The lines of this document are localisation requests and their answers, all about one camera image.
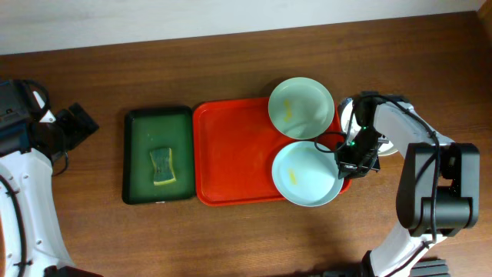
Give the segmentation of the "light blue plate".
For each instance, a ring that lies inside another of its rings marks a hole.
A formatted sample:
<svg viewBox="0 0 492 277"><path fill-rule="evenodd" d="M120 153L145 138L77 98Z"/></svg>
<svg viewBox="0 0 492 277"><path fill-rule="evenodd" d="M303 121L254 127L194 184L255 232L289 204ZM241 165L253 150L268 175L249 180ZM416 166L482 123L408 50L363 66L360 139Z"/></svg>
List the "light blue plate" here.
<svg viewBox="0 0 492 277"><path fill-rule="evenodd" d="M318 207L334 200L344 184L338 177L333 153L316 149L313 142L292 142L275 156L271 167L273 183L289 202Z"/></svg>

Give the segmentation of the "white plate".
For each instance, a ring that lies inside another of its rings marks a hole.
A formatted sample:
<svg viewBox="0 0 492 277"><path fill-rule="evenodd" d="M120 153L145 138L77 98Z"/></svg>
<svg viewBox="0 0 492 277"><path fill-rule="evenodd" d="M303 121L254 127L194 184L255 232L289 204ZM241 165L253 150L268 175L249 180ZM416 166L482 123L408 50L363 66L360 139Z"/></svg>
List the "white plate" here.
<svg viewBox="0 0 492 277"><path fill-rule="evenodd" d="M349 133L349 138L347 139L349 142L351 142L361 130L361 127L357 123L355 115L352 116L351 125L349 125L349 121L350 121L349 116L351 115L352 110L353 110L352 98L345 98L341 102L341 104L337 107L342 132ZM381 144L377 152L379 156L393 155L394 153L397 152L396 147L391 141L387 139L387 137L382 136L382 139L384 140L384 142Z"/></svg>

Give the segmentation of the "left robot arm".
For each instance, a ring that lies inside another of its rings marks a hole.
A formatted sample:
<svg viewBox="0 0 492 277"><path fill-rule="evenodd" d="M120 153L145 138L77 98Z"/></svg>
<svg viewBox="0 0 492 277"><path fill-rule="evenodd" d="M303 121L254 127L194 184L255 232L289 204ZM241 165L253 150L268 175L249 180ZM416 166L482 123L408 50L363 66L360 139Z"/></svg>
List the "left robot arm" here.
<svg viewBox="0 0 492 277"><path fill-rule="evenodd" d="M52 193L54 165L98 130L75 103L54 114L29 79L1 83L1 227L4 276L87 276L65 247Z"/></svg>

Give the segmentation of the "yellow green scrub sponge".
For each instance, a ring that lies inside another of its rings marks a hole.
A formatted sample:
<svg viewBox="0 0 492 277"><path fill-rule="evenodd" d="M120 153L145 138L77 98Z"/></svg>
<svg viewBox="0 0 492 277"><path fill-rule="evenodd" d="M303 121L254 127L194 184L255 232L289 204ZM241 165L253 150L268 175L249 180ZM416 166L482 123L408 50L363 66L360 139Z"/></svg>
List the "yellow green scrub sponge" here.
<svg viewBox="0 0 492 277"><path fill-rule="evenodd" d="M153 149L150 151L150 157L154 168L154 185L167 185L177 180L171 148Z"/></svg>

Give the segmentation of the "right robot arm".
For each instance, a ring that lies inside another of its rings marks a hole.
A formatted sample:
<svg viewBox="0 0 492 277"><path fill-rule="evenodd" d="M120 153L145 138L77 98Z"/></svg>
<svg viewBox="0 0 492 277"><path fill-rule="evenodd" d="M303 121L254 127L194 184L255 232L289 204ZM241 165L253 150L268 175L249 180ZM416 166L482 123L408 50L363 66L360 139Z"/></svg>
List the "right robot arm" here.
<svg viewBox="0 0 492 277"><path fill-rule="evenodd" d="M472 228L479 216L480 153L430 127L408 100L362 92L351 102L350 122L335 158L344 179L379 170L378 149L391 142L404 157L396 197L397 223L387 238L366 252L349 276L444 275L442 265L422 262L436 244Z"/></svg>

